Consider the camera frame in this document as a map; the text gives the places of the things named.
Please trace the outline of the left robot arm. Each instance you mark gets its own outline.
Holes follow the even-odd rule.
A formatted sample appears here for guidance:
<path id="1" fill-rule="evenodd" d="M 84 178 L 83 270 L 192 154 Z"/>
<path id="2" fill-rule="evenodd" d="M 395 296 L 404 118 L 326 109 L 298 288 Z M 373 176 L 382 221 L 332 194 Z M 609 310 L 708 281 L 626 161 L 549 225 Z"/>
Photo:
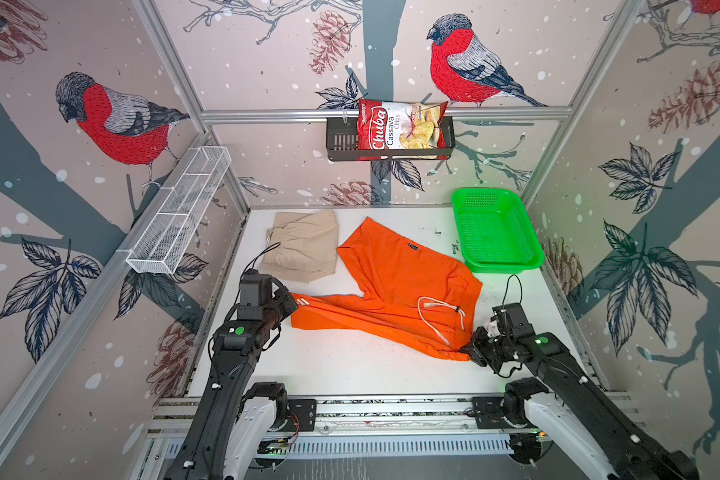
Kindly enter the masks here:
<path id="1" fill-rule="evenodd" d="M 249 386 L 271 331 L 298 309 L 291 294 L 234 305 L 213 335 L 209 378 L 165 479 L 242 479 L 264 434 L 287 416 L 282 383 Z"/>

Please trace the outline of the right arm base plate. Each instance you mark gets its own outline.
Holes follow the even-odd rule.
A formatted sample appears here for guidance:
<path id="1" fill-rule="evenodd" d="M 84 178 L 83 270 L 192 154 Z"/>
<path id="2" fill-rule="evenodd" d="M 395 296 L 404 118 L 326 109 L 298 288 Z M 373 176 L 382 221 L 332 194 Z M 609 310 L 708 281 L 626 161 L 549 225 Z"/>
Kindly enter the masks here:
<path id="1" fill-rule="evenodd" d="M 470 403 L 467 415 L 476 420 L 480 430 L 538 429 L 525 413 L 528 400 L 514 394 L 473 397 Z"/>

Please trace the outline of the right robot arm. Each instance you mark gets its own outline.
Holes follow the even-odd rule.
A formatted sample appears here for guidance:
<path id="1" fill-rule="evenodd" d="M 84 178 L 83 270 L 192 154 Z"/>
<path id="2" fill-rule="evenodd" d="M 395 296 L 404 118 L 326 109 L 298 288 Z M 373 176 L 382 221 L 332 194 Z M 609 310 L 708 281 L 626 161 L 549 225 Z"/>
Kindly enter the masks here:
<path id="1" fill-rule="evenodd" d="M 535 427 L 590 479 L 697 479 L 683 452 L 669 451 L 643 431 L 597 386 L 553 333 L 538 333 L 518 303 L 501 305 L 461 351 L 500 374 L 515 362 L 528 370 L 508 382 L 488 422 Z"/>

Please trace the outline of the orange shorts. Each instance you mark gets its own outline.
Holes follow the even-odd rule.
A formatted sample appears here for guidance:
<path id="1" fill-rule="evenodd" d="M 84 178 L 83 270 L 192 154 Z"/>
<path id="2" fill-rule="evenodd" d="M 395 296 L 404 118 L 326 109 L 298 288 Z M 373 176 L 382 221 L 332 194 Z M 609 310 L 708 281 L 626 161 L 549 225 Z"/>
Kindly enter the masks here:
<path id="1" fill-rule="evenodd" d="M 462 262 L 367 218 L 337 248 L 362 294 L 296 294 L 291 325 L 358 330 L 440 360 L 464 361 L 482 283 Z"/>

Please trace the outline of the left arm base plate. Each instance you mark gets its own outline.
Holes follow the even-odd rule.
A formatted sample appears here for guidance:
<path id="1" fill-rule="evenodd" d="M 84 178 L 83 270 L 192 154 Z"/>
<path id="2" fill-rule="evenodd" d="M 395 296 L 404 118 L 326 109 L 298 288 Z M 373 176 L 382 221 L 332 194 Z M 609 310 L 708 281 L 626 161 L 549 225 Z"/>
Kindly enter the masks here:
<path id="1" fill-rule="evenodd" d="M 313 432 L 317 417 L 317 401 L 313 398 L 289 397 L 285 413 L 278 418 L 275 432 Z"/>

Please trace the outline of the beige shorts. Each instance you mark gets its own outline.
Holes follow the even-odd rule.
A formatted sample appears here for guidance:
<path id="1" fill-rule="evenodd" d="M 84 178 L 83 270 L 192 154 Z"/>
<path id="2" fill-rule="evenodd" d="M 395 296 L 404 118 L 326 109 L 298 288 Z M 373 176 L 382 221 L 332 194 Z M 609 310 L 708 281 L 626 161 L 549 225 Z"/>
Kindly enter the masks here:
<path id="1" fill-rule="evenodd" d="M 267 243 L 279 246 L 263 256 L 263 273 L 281 281 L 309 283 L 331 276 L 338 261 L 339 228 L 335 212 L 278 212 Z"/>

